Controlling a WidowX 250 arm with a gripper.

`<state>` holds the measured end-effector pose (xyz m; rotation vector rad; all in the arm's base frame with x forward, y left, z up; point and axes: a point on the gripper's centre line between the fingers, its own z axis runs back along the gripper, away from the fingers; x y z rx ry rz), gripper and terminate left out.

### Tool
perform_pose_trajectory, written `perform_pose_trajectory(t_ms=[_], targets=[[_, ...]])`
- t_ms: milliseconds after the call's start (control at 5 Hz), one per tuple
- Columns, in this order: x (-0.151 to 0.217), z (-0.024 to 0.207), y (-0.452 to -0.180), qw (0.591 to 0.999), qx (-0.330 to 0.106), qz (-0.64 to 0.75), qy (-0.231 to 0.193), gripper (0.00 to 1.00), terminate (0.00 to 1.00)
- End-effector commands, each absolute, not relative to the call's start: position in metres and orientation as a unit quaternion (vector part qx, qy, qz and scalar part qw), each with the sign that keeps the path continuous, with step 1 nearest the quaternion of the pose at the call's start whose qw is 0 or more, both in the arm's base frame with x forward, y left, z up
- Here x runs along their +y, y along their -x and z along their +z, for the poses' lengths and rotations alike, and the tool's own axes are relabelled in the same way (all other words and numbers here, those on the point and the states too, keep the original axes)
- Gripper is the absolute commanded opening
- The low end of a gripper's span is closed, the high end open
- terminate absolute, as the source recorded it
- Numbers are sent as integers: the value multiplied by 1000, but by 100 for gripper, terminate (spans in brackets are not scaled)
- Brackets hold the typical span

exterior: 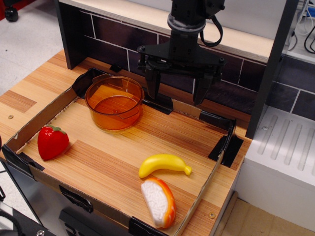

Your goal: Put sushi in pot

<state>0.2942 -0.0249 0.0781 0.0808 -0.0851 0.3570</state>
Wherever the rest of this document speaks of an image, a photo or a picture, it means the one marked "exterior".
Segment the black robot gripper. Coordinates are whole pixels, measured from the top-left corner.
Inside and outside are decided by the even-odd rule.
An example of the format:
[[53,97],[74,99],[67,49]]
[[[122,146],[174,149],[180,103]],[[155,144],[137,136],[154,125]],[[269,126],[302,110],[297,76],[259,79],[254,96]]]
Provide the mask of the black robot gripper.
[[226,60],[200,47],[197,34],[172,32],[167,42],[141,45],[137,48],[138,69],[145,73],[148,95],[156,99],[160,74],[179,74],[196,78],[193,90],[194,105],[202,104],[213,80],[222,78]]

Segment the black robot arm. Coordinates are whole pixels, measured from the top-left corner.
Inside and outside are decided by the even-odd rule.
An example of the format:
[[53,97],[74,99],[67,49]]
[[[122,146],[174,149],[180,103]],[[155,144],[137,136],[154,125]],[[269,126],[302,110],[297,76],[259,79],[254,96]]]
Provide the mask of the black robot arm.
[[138,68],[145,73],[147,93],[155,99],[162,74],[179,74],[195,79],[193,101],[200,105],[211,85],[220,81],[226,60],[202,49],[207,20],[223,34],[215,14],[224,10],[222,0],[174,0],[167,23],[171,28],[169,41],[158,45],[142,45]]

